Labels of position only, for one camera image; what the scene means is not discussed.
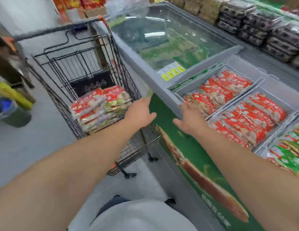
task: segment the person's right hand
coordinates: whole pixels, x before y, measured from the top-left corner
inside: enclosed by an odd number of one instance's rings
[[[180,107],[183,109],[183,120],[175,118],[173,123],[186,134],[195,137],[210,128],[196,104],[183,103]]]

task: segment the gray floor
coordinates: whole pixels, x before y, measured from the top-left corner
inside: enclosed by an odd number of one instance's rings
[[[58,19],[49,0],[0,0],[0,21],[12,34],[18,34],[55,26]],[[22,45],[27,55],[36,54],[51,44],[61,42],[63,36],[63,33],[50,34],[23,41]],[[143,87],[138,76],[132,71],[131,74],[137,85]],[[47,92],[37,81],[34,80],[34,84],[33,95],[37,103],[32,110],[32,121],[20,129],[0,122],[0,188],[37,160],[75,141]],[[147,93],[143,88],[140,92],[142,95]],[[127,168],[127,171],[137,173],[136,178],[125,180],[120,173],[105,177],[69,229],[87,230],[98,209],[114,194],[121,194],[132,200],[155,198],[163,201],[168,196],[174,196],[178,201],[178,211],[187,216],[198,230],[223,230],[166,153],[159,146],[151,153],[159,157],[158,162],[149,163],[143,157]]]

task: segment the shopping cart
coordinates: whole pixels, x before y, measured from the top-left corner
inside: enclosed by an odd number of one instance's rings
[[[109,34],[97,35],[91,26],[95,21],[103,21]],[[71,33],[73,28],[85,24],[89,26],[90,34],[87,33],[88,35],[80,38]],[[63,32],[66,41],[45,48],[42,53],[32,56],[43,70],[45,77],[43,78],[37,72],[27,58],[25,58],[25,63],[46,88],[75,137],[81,139],[88,134],[82,130],[76,120],[72,119],[68,104],[91,90],[113,85],[124,87],[133,100],[137,100],[141,96],[120,58],[112,33],[102,17],[29,32],[13,36],[13,38],[15,42],[19,42],[55,32]],[[114,176],[121,171],[126,179],[136,176],[135,173],[126,173],[124,168],[145,153],[150,162],[157,161],[157,158],[151,156],[150,149],[158,144],[159,137],[151,126],[142,128],[130,139],[125,150],[121,152],[120,158],[107,172],[107,175]]]

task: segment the price label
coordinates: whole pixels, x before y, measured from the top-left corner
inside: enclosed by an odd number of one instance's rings
[[[175,74],[175,75],[178,75],[179,74],[179,71],[175,68],[171,69],[171,71]]]
[[[170,78],[175,77],[175,74],[173,74],[170,70],[167,71],[166,74],[167,74]]]
[[[170,78],[164,73],[161,75],[161,77],[165,80],[165,81],[169,81]]]
[[[183,67],[181,67],[181,66],[177,66],[176,69],[178,69],[180,72],[184,72],[185,71],[185,69]]]

